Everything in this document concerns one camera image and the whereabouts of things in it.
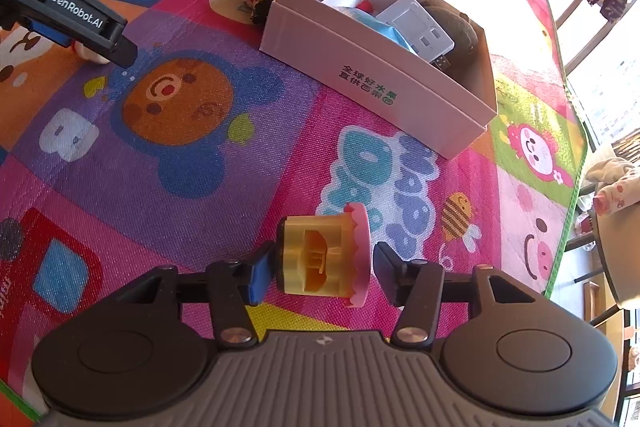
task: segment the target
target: cardboard box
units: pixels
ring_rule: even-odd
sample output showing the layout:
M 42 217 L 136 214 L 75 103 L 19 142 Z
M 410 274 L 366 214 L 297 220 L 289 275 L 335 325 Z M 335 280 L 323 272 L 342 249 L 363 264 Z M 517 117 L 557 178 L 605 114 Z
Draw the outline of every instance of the cardboard box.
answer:
M 369 1 L 375 12 L 382 12 L 397 0 Z M 418 1 L 450 7 L 443 0 Z M 472 25 L 478 33 L 479 49 L 475 63 L 462 79 L 466 89 L 422 58 L 321 0 L 274 2 L 260 49 L 451 159 L 484 133 L 497 112 L 484 30 Z

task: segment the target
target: ribbed gray panel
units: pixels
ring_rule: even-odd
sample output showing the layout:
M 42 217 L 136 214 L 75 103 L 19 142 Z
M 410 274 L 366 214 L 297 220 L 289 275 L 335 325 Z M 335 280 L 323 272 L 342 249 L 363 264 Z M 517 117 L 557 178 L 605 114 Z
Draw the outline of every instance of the ribbed gray panel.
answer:
M 53 412 L 46 427 L 612 427 L 600 412 L 515 419 L 469 402 L 428 355 L 375 331 L 273 331 L 223 353 L 189 397 L 143 419 L 100 423 Z

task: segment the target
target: colorful play mat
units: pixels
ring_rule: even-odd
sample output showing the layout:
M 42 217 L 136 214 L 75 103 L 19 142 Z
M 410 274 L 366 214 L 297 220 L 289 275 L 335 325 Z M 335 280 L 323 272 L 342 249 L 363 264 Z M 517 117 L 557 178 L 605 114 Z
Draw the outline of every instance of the colorful play mat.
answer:
M 487 263 L 551 292 L 586 149 L 547 0 L 446 0 L 485 29 L 498 102 L 452 161 L 260 53 L 243 0 L 102 1 L 140 49 L 127 70 L 18 26 L 0 35 L 0 378 L 35 410 L 47 331 L 153 266 L 203 270 L 273 238 L 282 216 L 347 201 L 404 259 Z M 146 110 L 140 93 L 163 75 L 183 89 Z M 375 278 L 362 309 L 272 286 L 249 311 L 261 335 L 389 336 L 399 314 Z M 445 307 L 439 334 L 464 320 Z M 204 306 L 184 321 L 211 335 Z

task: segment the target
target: cartoon bee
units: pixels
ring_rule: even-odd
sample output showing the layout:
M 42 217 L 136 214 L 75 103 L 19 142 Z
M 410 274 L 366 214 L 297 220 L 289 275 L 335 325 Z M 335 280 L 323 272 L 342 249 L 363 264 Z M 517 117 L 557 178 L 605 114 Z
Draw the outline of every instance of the cartoon bee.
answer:
M 478 248 L 476 240 L 482 238 L 482 232 L 480 232 L 480 228 L 477 225 L 471 223 L 473 218 L 474 210 L 464 192 L 454 192 L 447 198 L 440 217 L 444 243 L 438 252 L 438 261 L 444 266 L 445 270 L 453 270 L 452 258 L 449 255 L 444 255 L 447 243 L 454 239 L 462 238 L 462 242 L 469 253 L 474 253 Z

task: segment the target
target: cartoon wheel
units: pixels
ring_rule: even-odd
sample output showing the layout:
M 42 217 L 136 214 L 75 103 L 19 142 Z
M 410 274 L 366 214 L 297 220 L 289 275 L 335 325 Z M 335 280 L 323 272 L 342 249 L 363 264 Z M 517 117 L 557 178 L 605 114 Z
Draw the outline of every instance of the cartoon wheel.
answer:
M 14 261 L 20 253 L 24 234 L 20 223 L 13 217 L 0 222 L 0 261 Z

